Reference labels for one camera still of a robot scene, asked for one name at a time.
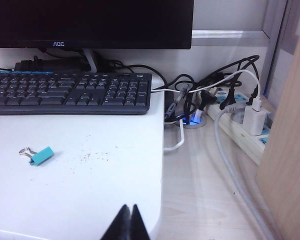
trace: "white wall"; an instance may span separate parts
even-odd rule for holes
[[[102,49],[99,50],[108,59],[118,59],[125,64],[145,64],[161,72],[168,81],[172,81],[179,74],[190,74],[196,81],[202,79],[214,70],[247,56],[260,55],[256,62],[259,73],[262,72],[266,47],[249,46],[193,46],[190,50],[127,50]],[[55,54],[69,55],[59,49]],[[0,67],[13,68],[15,62],[32,60],[34,54],[39,58],[51,59],[37,49],[0,48]],[[243,74],[243,91],[251,93],[255,83],[248,75]]]
[[[194,30],[262,30],[269,0],[194,0]]]

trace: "black keyboard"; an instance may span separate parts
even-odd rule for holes
[[[0,115],[145,114],[149,73],[0,72]]]

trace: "gray cable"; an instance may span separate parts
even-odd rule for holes
[[[260,215],[258,209],[254,206],[254,204],[251,201],[249,195],[247,194],[247,192],[245,191],[245,189],[243,188],[243,186],[239,182],[238,177],[236,175],[236,172],[233,169],[233,167],[231,166],[231,164],[228,160],[228,157],[227,157],[227,155],[226,155],[226,153],[225,153],[225,151],[222,147],[221,141],[220,141],[220,136],[219,136],[219,131],[218,131],[220,118],[225,113],[234,113],[236,111],[236,108],[237,108],[236,104],[228,105],[221,112],[219,112],[219,114],[216,116],[216,118],[214,120],[214,136],[215,136],[216,145],[218,147],[218,150],[219,150],[219,152],[222,156],[224,164],[226,165],[236,188],[238,189],[240,195],[242,196],[245,204],[248,206],[248,208],[252,212],[254,218],[258,222],[258,224],[261,227],[262,231],[266,235],[266,238],[268,240],[276,240],[277,238],[273,235],[270,228],[267,226],[264,219]]]

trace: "white cable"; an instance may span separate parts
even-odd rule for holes
[[[219,126],[219,121],[221,116],[224,113],[234,113],[236,110],[236,106],[233,105],[228,105],[226,106],[222,111],[219,112],[219,114],[216,116],[215,120],[214,120],[214,136],[215,136],[215,142],[216,145],[218,147],[218,150],[222,156],[223,162],[226,165],[231,178],[236,186],[236,188],[238,189],[240,195],[242,196],[245,204],[248,206],[248,208],[250,209],[250,211],[252,212],[254,218],[256,219],[256,221],[258,222],[259,226],[261,227],[261,229],[263,230],[264,234],[266,235],[266,238],[268,240],[276,240],[277,238],[273,235],[273,233],[270,231],[270,228],[267,226],[265,220],[262,218],[260,212],[258,211],[258,209],[254,206],[253,202],[251,201],[249,195],[247,194],[247,192],[245,191],[245,189],[243,188],[243,186],[241,185],[241,183],[238,180],[238,177],[236,175],[235,170],[233,169],[233,167],[231,166],[228,157],[222,147],[221,141],[220,141],[220,136],[219,136],[219,131],[218,131],[218,126]]]
[[[198,88],[198,89],[195,89],[195,90],[191,90],[189,91],[189,93],[195,93],[195,92],[199,92],[199,91],[202,91],[202,90],[205,90],[205,89],[209,89],[209,88],[212,88],[214,86],[217,86],[218,84],[221,84],[223,83],[224,81],[227,81],[229,79],[231,79],[233,76],[239,74],[239,73],[247,73],[247,74],[250,74],[253,79],[255,80],[257,86],[258,86],[258,94],[257,94],[257,97],[260,98],[260,94],[261,94],[261,87],[260,87],[260,82],[258,80],[258,78],[256,77],[256,75],[254,75],[251,71],[249,70],[245,70],[245,69],[242,69],[242,70],[239,70],[239,71],[235,71],[234,73],[232,73],[231,75],[227,76],[226,78],[210,85],[210,86],[205,86],[205,87],[201,87],[201,88]],[[163,92],[163,91],[170,91],[170,92],[175,92],[175,93],[180,93],[180,91],[178,90],[174,90],[174,89],[168,89],[168,88],[165,88],[165,89],[157,89],[157,90],[151,90],[151,92]]]
[[[178,90],[174,90],[174,89],[169,89],[169,88],[165,88],[165,89],[157,89],[157,90],[151,90],[151,92],[174,92],[174,93],[181,93]]]
[[[175,146],[172,146],[172,147],[164,147],[163,151],[165,151],[165,152],[171,152],[171,151],[174,151],[177,148],[179,148],[182,144],[184,144],[184,142],[185,142],[184,122],[183,122],[182,119],[180,119],[179,123],[180,123],[180,136],[181,136],[180,142],[178,142]]]

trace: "power strip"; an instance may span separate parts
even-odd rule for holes
[[[205,108],[205,111],[213,120],[215,120],[217,114],[221,112],[219,108],[220,103],[226,99],[228,90],[229,89],[225,88],[219,89],[215,95],[217,97],[217,103],[208,105]],[[249,100],[247,96],[239,91],[235,92],[234,98],[237,103],[245,103]],[[252,136],[244,130],[242,123],[235,122],[231,119],[231,113],[225,113],[221,117],[219,126],[257,165],[260,164],[270,133],[268,126],[264,126],[261,135]]]

